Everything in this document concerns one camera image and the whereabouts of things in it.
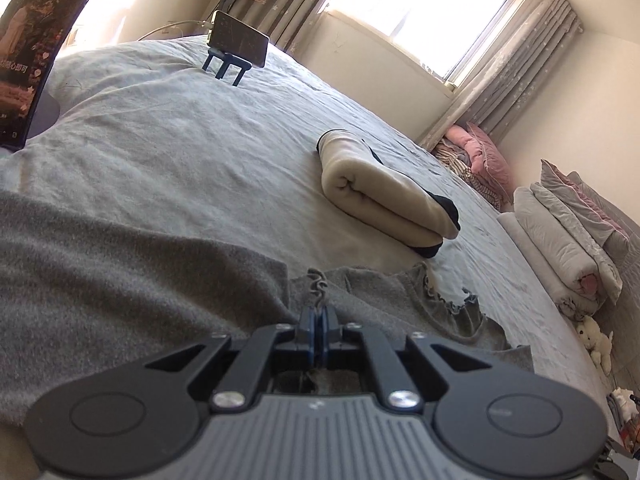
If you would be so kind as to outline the folded beige garment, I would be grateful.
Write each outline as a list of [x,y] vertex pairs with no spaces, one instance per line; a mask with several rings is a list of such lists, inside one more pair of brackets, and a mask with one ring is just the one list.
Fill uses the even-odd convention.
[[427,259],[445,240],[459,235],[459,211],[450,198],[386,166],[356,134],[329,130],[320,136],[316,150],[322,192],[346,214]]

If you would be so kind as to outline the pink pillow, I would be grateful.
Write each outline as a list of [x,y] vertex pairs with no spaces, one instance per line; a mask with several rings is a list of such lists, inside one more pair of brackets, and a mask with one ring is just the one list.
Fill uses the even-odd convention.
[[465,150],[475,177],[491,186],[505,202],[512,202],[515,185],[511,168],[487,133],[478,125],[468,122],[465,128],[451,126],[445,138]]

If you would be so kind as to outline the light grey bed sheet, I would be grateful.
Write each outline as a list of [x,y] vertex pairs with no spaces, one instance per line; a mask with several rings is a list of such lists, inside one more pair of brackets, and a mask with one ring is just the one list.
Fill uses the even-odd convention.
[[[292,275],[352,266],[395,274],[421,263],[397,240],[334,207],[316,144],[344,129],[386,166],[459,209],[461,231],[425,263],[439,293],[482,311],[526,344],[538,374],[603,402],[608,385],[497,219],[431,154],[278,49],[239,87],[200,67],[201,38],[142,41],[54,64],[56,124],[1,156],[12,192],[76,214],[170,236],[216,240],[279,260]],[[1,419],[1,474],[38,471]]]

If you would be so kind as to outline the grey star curtain right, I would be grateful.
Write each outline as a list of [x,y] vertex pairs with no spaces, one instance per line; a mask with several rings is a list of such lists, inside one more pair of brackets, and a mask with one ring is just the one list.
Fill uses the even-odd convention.
[[542,0],[418,144],[431,151],[450,127],[469,122],[500,143],[583,31],[568,0]]

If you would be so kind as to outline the grey knit sweater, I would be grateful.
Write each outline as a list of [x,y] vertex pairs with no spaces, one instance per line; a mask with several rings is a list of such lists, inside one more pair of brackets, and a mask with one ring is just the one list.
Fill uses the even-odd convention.
[[254,250],[93,219],[38,200],[1,196],[1,419],[21,425],[50,389],[213,334],[242,337],[327,306],[343,322],[400,338],[448,338],[532,370],[474,296],[436,292],[425,263],[385,274],[311,269]]

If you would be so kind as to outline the landscape smartphone on stand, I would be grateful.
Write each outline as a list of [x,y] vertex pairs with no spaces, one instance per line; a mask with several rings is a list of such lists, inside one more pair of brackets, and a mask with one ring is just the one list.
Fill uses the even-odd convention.
[[269,37],[230,14],[215,11],[207,44],[218,52],[235,55],[253,66],[263,68]]

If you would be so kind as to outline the striped folded blanket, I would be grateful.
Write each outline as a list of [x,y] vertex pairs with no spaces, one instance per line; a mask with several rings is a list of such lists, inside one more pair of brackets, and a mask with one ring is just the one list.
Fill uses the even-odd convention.
[[463,148],[442,139],[436,144],[432,154],[453,174],[480,194],[495,210],[499,212],[503,210],[502,196],[493,186],[472,173],[471,159]]

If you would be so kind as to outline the folded white quilt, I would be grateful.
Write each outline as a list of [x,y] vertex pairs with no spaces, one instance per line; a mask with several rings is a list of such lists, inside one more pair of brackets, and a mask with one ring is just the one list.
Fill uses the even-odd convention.
[[556,307],[568,318],[593,315],[605,300],[597,261],[530,188],[517,188],[513,210],[498,221]]

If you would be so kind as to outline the grey star curtain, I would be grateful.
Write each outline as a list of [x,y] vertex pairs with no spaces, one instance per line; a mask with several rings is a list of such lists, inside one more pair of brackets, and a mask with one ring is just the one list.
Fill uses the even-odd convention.
[[326,0],[218,0],[215,9],[256,28],[280,50],[295,56],[325,4]]
[[469,122],[500,143],[583,31],[568,0],[542,0],[418,144],[431,151],[450,127]]

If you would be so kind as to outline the window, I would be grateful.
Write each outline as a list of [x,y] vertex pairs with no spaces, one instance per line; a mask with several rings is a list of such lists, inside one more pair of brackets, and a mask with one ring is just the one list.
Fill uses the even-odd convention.
[[328,0],[326,8],[374,30],[457,88],[524,0]]

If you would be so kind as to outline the upright smartphone playing video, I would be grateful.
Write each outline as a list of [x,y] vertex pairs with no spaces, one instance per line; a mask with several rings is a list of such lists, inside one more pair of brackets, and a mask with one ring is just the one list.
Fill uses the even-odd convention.
[[1,17],[1,146],[24,148],[55,57],[89,0],[11,0]]

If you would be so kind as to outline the white plush toy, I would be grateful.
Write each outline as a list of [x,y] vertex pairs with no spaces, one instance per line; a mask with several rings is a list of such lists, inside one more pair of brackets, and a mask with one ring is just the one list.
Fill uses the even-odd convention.
[[605,376],[611,374],[613,333],[609,335],[602,333],[599,324],[588,315],[585,315],[576,325],[576,332],[593,364],[600,367]]

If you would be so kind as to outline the grey pink-trimmed pillow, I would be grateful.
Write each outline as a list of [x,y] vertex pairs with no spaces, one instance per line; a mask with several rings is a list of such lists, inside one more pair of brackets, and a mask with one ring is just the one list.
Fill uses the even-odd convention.
[[540,183],[576,214],[616,266],[622,266],[639,227],[626,214],[582,180],[576,171],[562,174],[548,160],[541,161]]

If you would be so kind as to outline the round dark phone stand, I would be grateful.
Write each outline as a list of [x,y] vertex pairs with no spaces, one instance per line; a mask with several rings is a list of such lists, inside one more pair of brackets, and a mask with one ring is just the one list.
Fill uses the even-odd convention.
[[32,116],[27,137],[32,139],[51,128],[58,121],[60,113],[58,101],[49,92],[43,91]]

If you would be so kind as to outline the blue folding phone stand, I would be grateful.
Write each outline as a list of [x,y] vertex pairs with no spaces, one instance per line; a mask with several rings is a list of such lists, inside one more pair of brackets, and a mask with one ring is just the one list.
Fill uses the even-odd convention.
[[203,72],[208,71],[210,63],[214,58],[221,62],[215,74],[216,79],[224,79],[224,76],[226,76],[226,73],[228,72],[228,69],[230,67],[236,67],[239,70],[234,78],[234,81],[232,82],[233,87],[237,87],[240,84],[245,73],[252,68],[252,64],[250,64],[250,62],[248,62],[247,60],[244,60],[244,58],[240,58],[239,56],[229,52],[222,52],[213,47],[209,47],[207,50],[206,59],[202,65]]

